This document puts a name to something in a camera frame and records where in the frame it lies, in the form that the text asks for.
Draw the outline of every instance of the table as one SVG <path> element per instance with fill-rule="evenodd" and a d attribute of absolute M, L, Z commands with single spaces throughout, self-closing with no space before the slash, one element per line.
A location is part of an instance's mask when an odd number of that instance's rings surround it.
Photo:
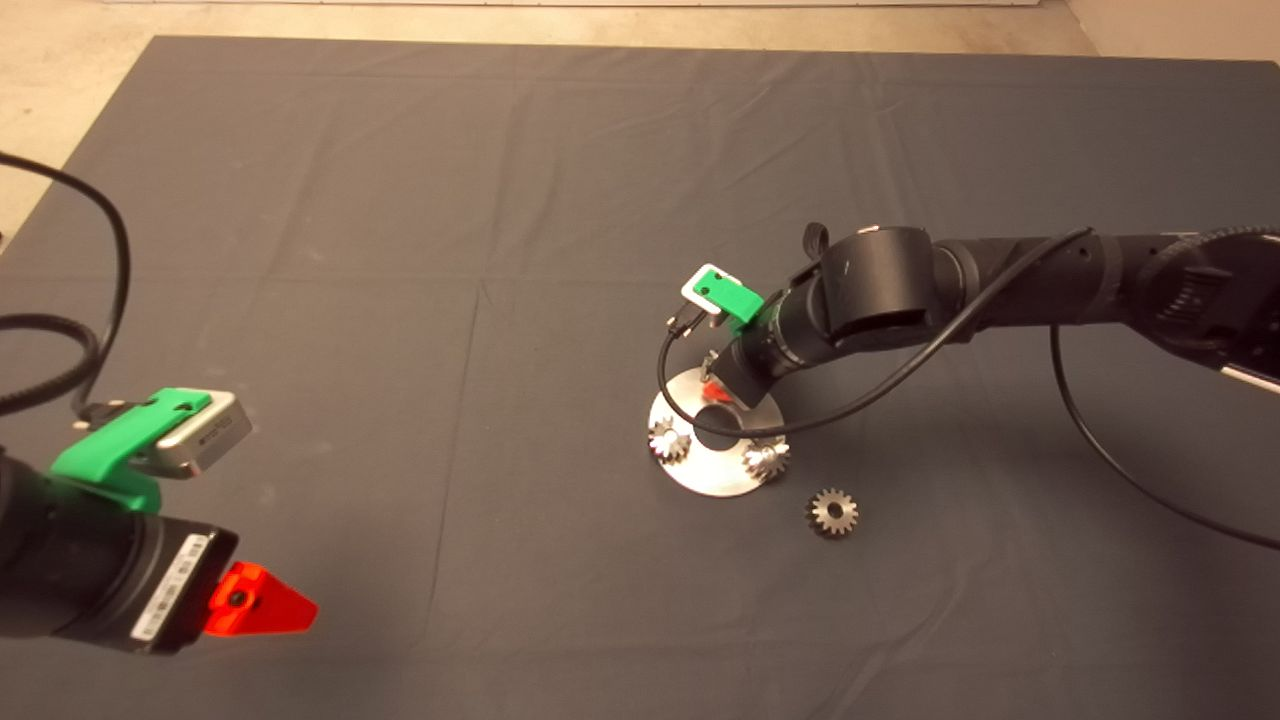
<path fill-rule="evenodd" d="M 1276 223 L 1265 63 L 157 38 L 69 169 L 137 274 L 102 397 L 232 389 L 256 433 L 165 512 L 321 607 L 172 660 L 0 643 L 5 716 L 1263 717 L 1280 557 L 1143 500 L 1074 433 L 1043 331 L 943 351 L 694 496 L 643 445 L 677 288 L 769 290 L 822 220 L 934 238 Z M 110 247 L 52 190 L 8 311 L 97 323 Z M 722 336 L 678 347 L 692 366 Z M 1065 332 L 1153 488 L 1280 533 L 1280 404 L 1123 328 Z M 70 357 L 0 345 L 6 382 Z M 788 379 L 804 416 L 905 357 Z M 63 404 L 0 421 L 18 457 Z M 852 493 L 841 542 L 805 500 Z"/>

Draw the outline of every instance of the round metal plate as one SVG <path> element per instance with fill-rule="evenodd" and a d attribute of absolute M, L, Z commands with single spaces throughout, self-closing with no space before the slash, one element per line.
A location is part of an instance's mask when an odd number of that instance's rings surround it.
<path fill-rule="evenodd" d="M 778 404 L 772 397 L 764 396 L 760 405 L 751 410 L 742 410 L 733 404 L 716 402 L 703 397 L 703 373 L 700 368 L 685 370 L 667 382 L 667 389 L 681 410 L 698 416 L 703 407 L 719 405 L 737 418 L 744 429 L 767 428 L 782 424 L 782 413 Z M 676 432 L 690 438 L 689 454 L 684 460 L 662 464 L 659 466 L 677 483 L 686 488 L 710 497 L 735 497 L 745 495 L 760 487 L 767 480 L 758 479 L 748 471 L 744 465 L 744 452 L 751 445 L 749 439 L 740 439 L 737 445 L 728 450 L 712 450 L 698 441 L 694 427 L 676 415 L 662 393 L 653 401 L 649 409 L 649 427 L 669 419 Z"/>

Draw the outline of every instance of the label sticker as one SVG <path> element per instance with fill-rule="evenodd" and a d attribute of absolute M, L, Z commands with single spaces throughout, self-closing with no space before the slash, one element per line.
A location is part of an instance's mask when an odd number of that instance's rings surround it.
<path fill-rule="evenodd" d="M 156 585 L 156 592 L 151 593 L 146 609 L 142 615 L 138 615 L 138 621 L 133 624 L 131 638 L 142 642 L 155 639 L 160 628 L 164 626 L 164 621 L 169 619 L 173 601 L 182 594 L 182 588 L 187 587 L 187 580 L 191 579 L 191 573 L 196 569 L 206 547 L 209 547 L 209 536 L 198 533 L 187 536 L 182 547 L 178 548 L 178 555 L 174 555 L 173 562 L 169 564 L 164 578 L 160 579 L 160 584 Z"/>

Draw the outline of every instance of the gear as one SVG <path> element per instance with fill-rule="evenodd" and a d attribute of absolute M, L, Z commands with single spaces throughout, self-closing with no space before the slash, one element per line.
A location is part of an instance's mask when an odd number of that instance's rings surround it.
<path fill-rule="evenodd" d="M 753 439 L 742 451 L 742 465 L 753 478 L 768 482 L 787 469 L 791 446 L 782 438 Z"/>
<path fill-rule="evenodd" d="M 840 538 L 858 524 L 858 503 L 836 488 L 824 489 L 809 498 L 805 515 L 813 529 L 828 538 Z"/>
<path fill-rule="evenodd" d="M 663 465 L 680 462 L 689 455 L 690 437 L 676 429 L 673 418 L 649 425 L 649 451 Z"/>

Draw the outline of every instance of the cable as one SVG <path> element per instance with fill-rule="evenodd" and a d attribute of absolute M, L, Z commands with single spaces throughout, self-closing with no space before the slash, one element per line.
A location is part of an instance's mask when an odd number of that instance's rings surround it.
<path fill-rule="evenodd" d="M 801 430 L 808 430 L 813 428 L 819 428 L 842 420 L 855 413 L 859 413 L 874 404 L 879 398 L 884 397 L 893 388 L 900 386 L 902 380 L 911 377 L 916 370 L 920 369 L 924 363 L 927 363 L 933 355 L 942 348 L 943 345 L 950 342 L 954 337 L 964 332 L 977 318 L 978 314 L 987 309 L 988 305 L 995 301 L 996 296 L 1000 295 L 1010 283 L 1016 281 L 1023 273 L 1029 268 L 1036 265 L 1046 256 L 1064 246 L 1069 245 L 1071 241 L 1083 237 L 1093 232 L 1093 228 L 1078 228 L 1069 233 L 1060 234 L 1057 237 L 1051 237 L 1044 242 L 1039 243 L 1034 250 L 1023 255 L 1014 261 L 1005 272 L 1000 273 L 989 286 L 983 288 L 968 305 L 965 305 L 956 316 L 947 323 L 937 336 L 929 341 L 928 345 L 922 347 L 913 355 L 906 363 L 900 365 L 896 370 L 888 374 L 883 380 L 876 387 L 863 393 L 860 397 L 852 402 L 833 410 L 832 413 L 823 415 L 820 418 L 814 418 L 810 420 L 797 420 L 794 423 L 785 423 L 781 425 L 774 425 L 772 428 L 755 428 L 755 429 L 731 429 L 719 425 L 708 425 L 705 423 L 699 423 L 692 415 L 685 411 L 684 407 L 676 404 L 676 400 L 671 396 L 671 391 L 667 389 L 667 355 L 671 352 L 671 345 L 682 332 L 680 328 L 668 328 L 667 337 L 662 342 L 662 347 L 658 350 L 658 391 L 662 392 L 663 400 L 671 406 L 672 411 L 684 419 L 692 427 L 714 433 L 723 437 L 731 438 L 748 438 L 748 439 L 764 439 L 773 438 L 781 434 L 797 433 Z"/>
<path fill-rule="evenodd" d="M 97 363 L 97 336 L 81 323 L 59 315 L 24 313 L 0 315 L 0 331 L 41 331 L 69 337 L 79 343 L 83 352 L 69 370 L 31 387 L 0 395 L 0 415 L 10 415 L 44 405 L 84 382 Z"/>
<path fill-rule="evenodd" d="M 88 419 L 88 407 L 87 407 L 88 395 L 90 392 L 92 392 L 93 383 L 97 380 L 97 375 L 102 372 L 102 365 L 106 363 L 106 357 L 108 355 L 110 355 L 111 347 L 115 345 L 115 337 L 120 331 L 120 320 L 124 318 L 124 306 L 129 299 L 129 279 L 132 274 L 132 263 L 129 259 L 129 233 L 128 231 L 124 229 L 124 218 L 120 217 L 120 211 L 105 195 L 102 195 L 101 191 L 99 191 L 96 187 L 77 178 L 70 173 L 59 170 L 58 168 L 50 168 L 49 165 L 37 163 L 35 160 L 28 160 L 26 158 L 9 155 L 6 152 L 0 152 L 0 165 L 17 168 L 19 170 L 27 170 L 28 173 L 35 173 L 37 176 L 44 176 L 54 182 L 61 183 L 79 192 L 84 197 L 90 199 L 95 205 L 97 205 L 99 209 L 102 210 L 102 213 L 106 215 L 108 223 L 111 225 L 111 237 L 115 242 L 115 292 L 111 296 L 111 309 L 106 318 L 106 329 L 102 331 L 101 341 L 95 342 L 95 345 L 97 346 L 97 357 L 92 363 L 90 370 L 79 379 L 78 382 L 79 388 L 72 396 L 72 411 L 76 413 L 77 418 L 86 420 Z M 68 320 L 67 318 L 59 318 L 59 320 L 84 328 L 84 325 L 81 325 L 74 320 Z M 38 387 L 47 384 L 47 382 L 41 383 L 40 386 L 33 386 L 32 388 L 26 388 L 24 391 L 19 391 L 18 393 L 10 393 L 10 396 L 33 391 Z M 44 400 L 42 402 L 47 402 L 49 400 L 58 397 L 59 395 L 67 392 L 67 389 L 63 389 L 61 392 Z"/>
<path fill-rule="evenodd" d="M 1124 466 L 1120 465 L 1120 462 L 1115 457 L 1112 457 L 1110 452 L 1107 452 L 1107 448 L 1102 447 L 1102 442 L 1098 441 L 1097 436 L 1093 434 L 1093 430 L 1089 429 L 1088 423 L 1084 421 L 1084 416 L 1080 414 L 1080 409 L 1076 407 L 1075 398 L 1071 396 L 1071 389 L 1066 383 L 1066 372 L 1062 369 L 1062 346 L 1059 338 L 1057 325 L 1050 325 L 1048 328 L 1048 347 L 1050 347 L 1050 356 L 1053 360 L 1053 379 L 1057 380 L 1057 392 L 1059 395 L 1062 396 L 1062 405 L 1066 406 L 1066 414 L 1071 416 L 1071 421 L 1075 424 L 1075 429 L 1080 430 L 1080 434 L 1084 437 L 1084 442 L 1089 443 L 1089 447 L 1092 447 L 1093 451 L 1098 454 L 1098 457 L 1101 457 L 1103 462 L 1110 465 L 1111 469 L 1115 470 L 1117 475 L 1124 478 L 1126 483 L 1134 487 L 1134 489 L 1147 496 L 1147 500 L 1151 500 L 1157 505 L 1165 507 L 1166 510 L 1181 515 L 1187 520 L 1190 520 L 1192 523 L 1196 523 L 1202 528 L 1208 528 L 1215 533 L 1221 533 L 1229 538 L 1244 541 L 1249 544 L 1256 544 L 1258 547 L 1265 547 L 1268 550 L 1280 550 L 1280 539 L 1254 534 L 1248 530 L 1242 530 L 1239 528 L 1225 525 L 1222 523 L 1219 523 L 1217 520 L 1212 520 L 1198 512 L 1187 510 L 1185 507 L 1175 503 L 1174 501 L 1164 498 L 1156 495 L 1155 492 L 1147 489 L 1146 487 L 1143 487 L 1137 478 L 1130 475 L 1129 471 L 1125 470 Z"/>

